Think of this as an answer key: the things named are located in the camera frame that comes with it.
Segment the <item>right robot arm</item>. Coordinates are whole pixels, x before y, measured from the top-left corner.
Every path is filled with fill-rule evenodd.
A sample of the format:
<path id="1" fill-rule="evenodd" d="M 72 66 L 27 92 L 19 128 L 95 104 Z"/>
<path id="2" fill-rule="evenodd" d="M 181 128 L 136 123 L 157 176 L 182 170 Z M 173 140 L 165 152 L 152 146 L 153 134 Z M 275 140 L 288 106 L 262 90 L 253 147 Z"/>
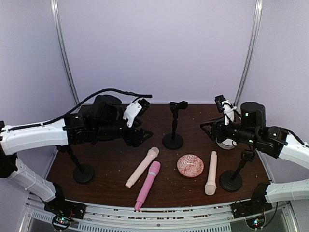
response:
<path id="1" fill-rule="evenodd" d="M 309 167 L 309 144 L 303 142 L 292 130 L 266 126 L 265 107 L 256 102 L 245 102 L 237 108 L 216 98 L 216 105 L 223 117 L 202 123 L 200 128 L 218 144 L 229 139 L 233 145 L 244 143 L 254 151 L 275 159 L 288 160 L 304 168 Z M 309 181 L 259 184 L 252 200 L 261 203 L 304 200 L 309 197 Z"/>

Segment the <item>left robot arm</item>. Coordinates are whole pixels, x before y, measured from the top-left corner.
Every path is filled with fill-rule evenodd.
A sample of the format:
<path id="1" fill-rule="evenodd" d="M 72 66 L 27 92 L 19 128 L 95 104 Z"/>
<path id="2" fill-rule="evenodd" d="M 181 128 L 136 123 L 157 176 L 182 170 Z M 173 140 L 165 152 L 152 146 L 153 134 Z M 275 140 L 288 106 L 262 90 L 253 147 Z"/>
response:
<path id="1" fill-rule="evenodd" d="M 117 97 L 98 95 L 84 113 L 70 111 L 59 119 L 21 126 L 0 123 L 0 177 L 12 179 L 41 198 L 45 203 L 64 201 L 59 185 L 47 181 L 27 167 L 17 153 L 24 150 L 56 146 L 72 154 L 71 146 L 123 139 L 138 147 L 152 136 L 140 128 L 139 117 L 149 102 L 138 97 L 125 109 Z"/>

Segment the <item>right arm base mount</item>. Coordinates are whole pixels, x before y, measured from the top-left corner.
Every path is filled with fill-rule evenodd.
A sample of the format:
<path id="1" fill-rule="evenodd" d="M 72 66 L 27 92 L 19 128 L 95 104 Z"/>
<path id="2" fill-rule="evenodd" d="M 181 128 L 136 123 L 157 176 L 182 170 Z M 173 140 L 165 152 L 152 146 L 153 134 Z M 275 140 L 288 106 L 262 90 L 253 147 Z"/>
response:
<path id="1" fill-rule="evenodd" d="M 272 204 L 252 200 L 236 201 L 230 207 L 234 219 L 244 218 L 246 225 L 252 230 L 260 230 L 266 226 L 265 212 L 273 208 Z"/>

